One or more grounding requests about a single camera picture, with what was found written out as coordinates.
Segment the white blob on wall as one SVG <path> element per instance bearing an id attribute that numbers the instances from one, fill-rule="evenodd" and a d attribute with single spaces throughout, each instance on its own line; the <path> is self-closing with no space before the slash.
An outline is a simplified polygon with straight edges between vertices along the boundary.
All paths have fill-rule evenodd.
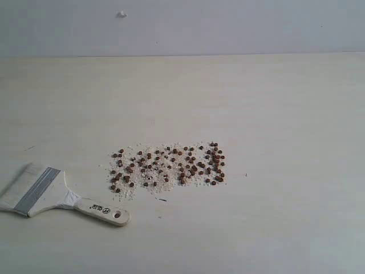
<path id="1" fill-rule="evenodd" d="M 116 18 L 120 18 L 123 19 L 125 17 L 127 17 L 128 15 L 124 12 L 124 11 L 120 11 L 116 14 Z"/>

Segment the brown pellets and white crumbs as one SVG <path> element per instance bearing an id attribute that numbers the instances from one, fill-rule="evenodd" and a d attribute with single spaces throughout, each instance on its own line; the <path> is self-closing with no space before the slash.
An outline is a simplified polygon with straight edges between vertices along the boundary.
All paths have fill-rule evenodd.
<path id="1" fill-rule="evenodd" d="M 144 191 L 157 198 L 175 188 L 226 186 L 227 157 L 218 142 L 121 147 L 108 154 L 108 189 L 118 201 Z"/>

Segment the wide white paint brush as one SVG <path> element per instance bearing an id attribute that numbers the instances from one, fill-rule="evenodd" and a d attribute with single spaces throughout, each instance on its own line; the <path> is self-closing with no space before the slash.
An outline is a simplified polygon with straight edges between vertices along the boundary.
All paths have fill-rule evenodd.
<path id="1" fill-rule="evenodd" d="M 29 163 L 1 189 L 1 211 L 34 217 L 51 209 L 75 210 L 117 227 L 131 218 L 122 208 L 76 194 L 66 183 L 66 173 L 54 167 Z"/>

